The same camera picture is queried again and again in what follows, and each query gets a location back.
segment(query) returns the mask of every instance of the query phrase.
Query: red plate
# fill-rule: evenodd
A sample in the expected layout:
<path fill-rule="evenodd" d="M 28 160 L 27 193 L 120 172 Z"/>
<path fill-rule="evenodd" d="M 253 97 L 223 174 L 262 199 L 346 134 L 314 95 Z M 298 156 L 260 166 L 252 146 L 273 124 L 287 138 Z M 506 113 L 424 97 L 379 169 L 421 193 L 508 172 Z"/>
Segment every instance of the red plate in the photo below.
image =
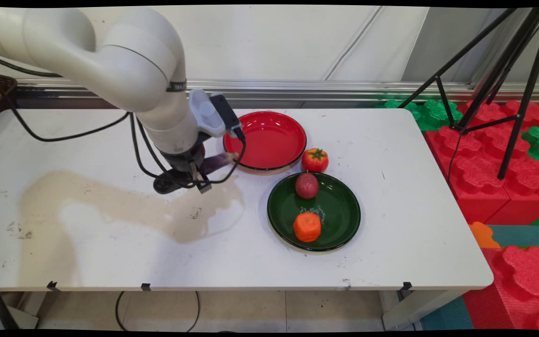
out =
<path fill-rule="evenodd" d="M 247 149 L 240 164 L 255 170 L 276 170 L 295 162 L 305 151 L 306 134 L 294 119 L 273 111 L 256 111 L 239 118 Z M 238 138 L 224 135 L 227 152 L 242 151 Z"/>

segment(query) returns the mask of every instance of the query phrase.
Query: white table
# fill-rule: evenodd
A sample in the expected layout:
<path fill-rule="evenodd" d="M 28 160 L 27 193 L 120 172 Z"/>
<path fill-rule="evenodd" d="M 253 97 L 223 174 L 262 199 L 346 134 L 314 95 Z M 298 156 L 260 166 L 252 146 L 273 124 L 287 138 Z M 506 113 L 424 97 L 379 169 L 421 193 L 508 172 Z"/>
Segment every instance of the white table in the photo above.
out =
<path fill-rule="evenodd" d="M 325 173 L 357 196 L 353 239 L 330 252 L 285 243 L 266 213 L 270 191 L 300 171 L 236 170 L 201 195 L 161 196 L 139 170 L 129 121 L 58 143 L 0 114 L 0 290 L 399 290 L 383 319 L 396 329 L 493 281 L 411 113 L 403 109 L 276 110 L 330 156 Z M 244 115 L 251 110 L 236 110 Z M 120 110 L 20 110 L 40 136 L 96 128 Z M 141 140 L 144 165 L 157 172 Z M 207 155 L 223 151 L 220 139 Z M 222 168 L 210 176 L 219 179 Z"/>

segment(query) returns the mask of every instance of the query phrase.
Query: red foam block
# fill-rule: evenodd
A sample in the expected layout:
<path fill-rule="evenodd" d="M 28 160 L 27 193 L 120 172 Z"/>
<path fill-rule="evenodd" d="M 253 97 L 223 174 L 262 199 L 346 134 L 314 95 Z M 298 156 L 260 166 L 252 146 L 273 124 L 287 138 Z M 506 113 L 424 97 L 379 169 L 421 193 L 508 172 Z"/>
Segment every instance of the red foam block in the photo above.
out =
<path fill-rule="evenodd" d="M 529 225 L 539 219 L 539 161 L 530 157 L 511 160 L 504 180 L 504 190 L 510 197 L 489 225 Z"/>
<path fill-rule="evenodd" d="M 459 132 L 443 126 L 426 132 L 425 139 L 446 178 Z M 496 167 L 481 155 L 482 145 L 473 133 L 461 137 L 451 174 L 451 190 L 467 222 L 485 222 L 507 201 L 503 182 L 496 179 Z"/>
<path fill-rule="evenodd" d="M 443 175 L 448 176 L 451 157 L 455 153 L 455 147 L 459 140 L 459 132 L 442 126 L 437 132 L 425 132 L 424 137 Z M 477 157 L 480 149 L 481 143 L 475 139 L 473 133 L 463 135 L 455 158 Z"/>
<path fill-rule="evenodd" d="M 471 106 L 471 103 L 473 103 L 473 100 L 470 100 L 469 102 L 460 105 L 458 110 L 465 114 L 467 112 L 467 109 L 469 109 L 469 107 Z M 501 111 L 500 105 L 496 103 L 482 103 L 479 110 L 477 110 L 477 113 L 473 117 L 473 120 L 469 124 L 469 127 L 473 128 L 473 126 L 498 121 L 498 119 L 502 119 L 505 117 L 507 117 L 507 115 Z"/>
<path fill-rule="evenodd" d="M 450 185 L 467 222 L 483 222 L 509 202 L 496 173 L 496 166 L 481 156 L 455 158 Z"/>
<path fill-rule="evenodd" d="M 517 115 L 521 102 L 508 101 L 501 106 L 501 111 L 507 115 Z M 521 132 L 527 132 L 531 126 L 539 126 L 539 105 L 534 102 L 528 104 L 528 109 L 525 113 L 524 122 L 521 124 Z"/>
<path fill-rule="evenodd" d="M 512 130 L 513 127 L 510 124 L 500 124 L 485 128 L 479 134 L 475 135 L 475 138 L 481 141 L 481 153 L 487 160 L 498 167 L 503 162 L 504 152 L 507 151 Z M 513 160 L 528 158 L 529 149 L 530 144 L 521 137 L 518 137 L 511 157 Z"/>
<path fill-rule="evenodd" d="M 481 250 L 494 283 L 463 295 L 473 327 L 539 330 L 539 247 Z"/>

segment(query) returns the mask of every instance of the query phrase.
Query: black tripod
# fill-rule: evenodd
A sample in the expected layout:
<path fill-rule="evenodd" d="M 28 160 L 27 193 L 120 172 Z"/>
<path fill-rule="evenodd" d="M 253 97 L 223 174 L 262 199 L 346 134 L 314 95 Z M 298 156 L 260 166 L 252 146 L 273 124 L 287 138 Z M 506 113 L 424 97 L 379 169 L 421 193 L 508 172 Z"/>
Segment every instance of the black tripod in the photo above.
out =
<path fill-rule="evenodd" d="M 481 124 L 478 126 L 473 126 L 472 128 L 468 128 L 469 124 L 473 120 L 473 117 L 475 117 L 475 114 L 477 111 L 479 111 L 479 108 L 481 104 L 488 98 L 487 104 L 492 103 L 492 100 L 494 99 L 494 96 L 498 93 L 498 90 L 503 85 L 504 80 L 507 78 L 507 75 L 511 71 L 511 68 L 513 67 L 513 64 L 515 64 L 515 61 L 518 59 L 518 57 L 521 55 L 522 51 L 524 51 L 525 47 L 528 45 L 528 43 L 531 41 L 532 37 L 535 35 L 537 30 L 539 29 L 539 7 L 534 7 L 531 9 L 530 13 L 522 23 L 522 25 L 519 27 L 517 32 L 515 33 L 515 36 L 511 39 L 509 42 L 509 45 L 505 48 L 502 55 L 500 56 L 500 59 L 496 62 L 496 65 L 494 68 L 492 68 L 492 71 L 490 72 L 490 75 L 485 79 L 483 86 L 479 90 L 479 92 L 475 95 L 475 98 L 473 99 L 473 102 L 471 103 L 469 109 L 467 109 L 467 112 L 463 116 L 463 118 L 459 121 L 458 124 L 455 124 L 455 121 L 453 120 L 453 115 L 451 113 L 451 108 L 449 107 L 449 103 L 446 100 L 446 94 L 444 93 L 444 87 L 442 85 L 442 81 L 440 79 L 440 76 L 447 71 L 455 62 L 457 62 L 460 58 L 462 58 L 468 51 L 470 51 L 477 43 L 479 43 L 485 36 L 487 36 L 494 28 L 496 28 L 502 21 L 504 21 L 509 15 L 511 15 L 516 8 L 509 8 L 502 15 L 500 15 L 496 20 L 494 20 L 488 27 L 486 27 L 484 30 L 482 30 L 481 33 L 478 34 L 469 44 L 466 45 L 461 51 L 457 53 L 449 62 L 447 62 L 440 70 L 436 72 L 436 74 L 432 75 L 430 79 L 428 79 L 423 85 L 417 89 L 409 98 L 405 100 L 402 104 L 400 104 L 398 107 L 403 108 L 408 103 L 410 103 L 414 98 L 416 98 L 422 91 L 424 91 L 430 84 L 434 83 L 436 81 L 436 84 L 438 85 L 438 90 L 440 90 L 440 96 L 442 97 L 442 102 L 444 104 L 444 108 L 446 109 L 446 114 L 449 117 L 449 127 L 458 130 L 459 135 L 459 141 L 460 137 L 463 134 L 466 134 L 467 132 L 472 132 L 474 130 L 479 130 L 481 128 L 487 128 L 488 126 L 493 126 L 496 124 L 509 122 L 515 120 L 515 124 L 513 125 L 513 130 L 511 131 L 511 137 L 509 138 L 509 143 L 507 144 L 507 149 L 504 153 L 503 162 L 500 165 L 500 170 L 498 171 L 498 179 L 504 179 L 505 173 L 507 172 L 507 167 L 509 166 L 509 162 L 511 160 L 511 155 L 513 154 L 513 149 L 515 148 L 515 143 L 517 141 L 517 137 L 519 136 L 519 131 L 521 129 L 521 124 L 524 121 L 525 114 L 527 112 L 528 103 L 530 102 L 531 95 L 533 93 L 533 87 L 535 86 L 535 81 L 538 78 L 539 74 L 539 48 L 538 52 L 535 56 L 535 59 L 533 60 L 533 66 L 530 72 L 530 77 L 528 79 L 528 83 L 525 87 L 524 96 L 521 100 L 521 105 L 519 105 L 519 110 L 517 115 L 513 115 L 510 117 L 505 117 L 502 119 L 499 119 L 498 121 L 489 122 L 485 124 Z"/>

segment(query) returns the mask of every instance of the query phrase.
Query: eggplant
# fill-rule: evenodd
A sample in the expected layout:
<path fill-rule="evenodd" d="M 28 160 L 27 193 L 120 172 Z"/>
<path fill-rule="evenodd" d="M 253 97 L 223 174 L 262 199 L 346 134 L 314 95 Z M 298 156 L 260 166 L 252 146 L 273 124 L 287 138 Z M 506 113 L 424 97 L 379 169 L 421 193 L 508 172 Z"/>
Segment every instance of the eggplant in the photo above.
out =
<path fill-rule="evenodd" d="M 237 156 L 238 152 L 223 152 L 215 156 L 210 156 L 203 159 L 201 166 L 199 166 L 199 171 L 204 175 L 209 175 L 210 173 L 215 172 L 227 164 L 230 164 Z"/>

